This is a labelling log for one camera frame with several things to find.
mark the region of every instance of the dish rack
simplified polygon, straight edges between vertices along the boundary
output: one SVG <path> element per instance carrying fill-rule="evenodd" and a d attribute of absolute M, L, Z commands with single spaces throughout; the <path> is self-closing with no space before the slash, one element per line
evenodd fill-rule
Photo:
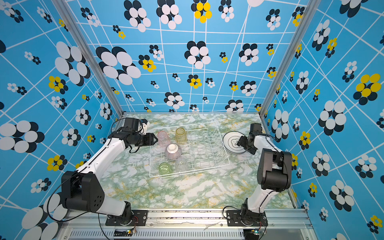
<path fill-rule="evenodd" d="M 182 127 L 187 133 L 187 142 L 177 143 L 175 140 L 176 129 Z M 204 172 L 230 164 L 227 151 L 216 122 L 203 122 L 189 125 L 162 127 L 153 129 L 157 135 L 159 131 L 168 133 L 171 143 L 178 144 L 182 149 L 181 157 L 188 162 L 188 171 L 173 172 L 161 175 L 159 165 L 167 162 L 175 171 L 176 160 L 168 160 L 165 156 L 165 147 L 158 144 L 151 146 L 149 158 L 150 177 L 173 177 L 197 172 Z"/>

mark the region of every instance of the stacked plates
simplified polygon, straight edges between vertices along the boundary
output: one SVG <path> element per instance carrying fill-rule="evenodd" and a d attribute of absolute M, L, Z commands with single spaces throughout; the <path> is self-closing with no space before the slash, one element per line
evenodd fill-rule
<path fill-rule="evenodd" d="M 225 149 L 228 152 L 236 155 L 245 153 L 246 150 L 243 147 L 236 145 L 241 136 L 245 136 L 245 135 L 242 134 L 241 132 L 226 133 L 223 137 L 223 143 L 224 143 Z"/>

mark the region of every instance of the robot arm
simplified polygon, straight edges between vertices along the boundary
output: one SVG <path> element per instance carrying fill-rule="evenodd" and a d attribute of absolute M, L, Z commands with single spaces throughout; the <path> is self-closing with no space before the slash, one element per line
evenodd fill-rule
<path fill-rule="evenodd" d="M 108 214 L 116 225 L 125 225 L 133 218 L 131 204 L 105 196 L 100 179 L 111 162 L 132 146 L 151 146 L 157 143 L 153 133 L 147 133 L 145 119 L 125 118 L 124 124 L 108 136 L 99 151 L 76 171 L 66 171 L 62 178 L 62 194 L 67 209 Z"/>
<path fill-rule="evenodd" d="M 255 154 L 258 149 L 261 151 L 257 170 L 259 185 L 242 204 L 240 222 L 246 226 L 255 222 L 261 222 L 267 226 L 264 208 L 274 195 L 288 189 L 291 185 L 292 155 L 277 148 L 270 137 L 262 133 L 260 123 L 251 124 L 248 138 L 241 136 L 237 146 L 242 146 L 251 154 Z"/>

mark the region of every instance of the vent grille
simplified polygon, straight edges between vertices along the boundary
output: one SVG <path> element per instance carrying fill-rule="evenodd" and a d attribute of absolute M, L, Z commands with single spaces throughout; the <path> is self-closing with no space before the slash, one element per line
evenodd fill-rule
<path fill-rule="evenodd" d="M 127 237 L 114 237 L 114 231 L 104 230 L 110 239 L 127 239 Z M 139 229 L 133 234 L 133 239 L 244 239 L 243 230 L 238 229 Z M 101 230 L 78 228 L 73 230 L 70 240 L 106 239 Z"/>

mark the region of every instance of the marble tabletop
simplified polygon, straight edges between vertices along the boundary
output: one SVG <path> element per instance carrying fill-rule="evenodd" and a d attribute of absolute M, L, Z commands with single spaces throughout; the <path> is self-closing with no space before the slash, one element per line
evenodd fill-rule
<path fill-rule="evenodd" d="M 127 114 L 147 119 L 148 132 L 160 127 L 216 121 L 222 136 L 230 131 L 248 135 L 258 114 Z M 132 208 L 222 208 L 241 207 L 258 185 L 256 175 L 260 152 L 255 155 L 228 153 L 230 165 L 216 170 L 169 178 L 149 176 L 150 147 L 137 153 L 122 152 L 105 171 L 100 184 L 105 193 L 128 201 Z M 277 194 L 266 208 L 293 208 L 287 191 Z"/>

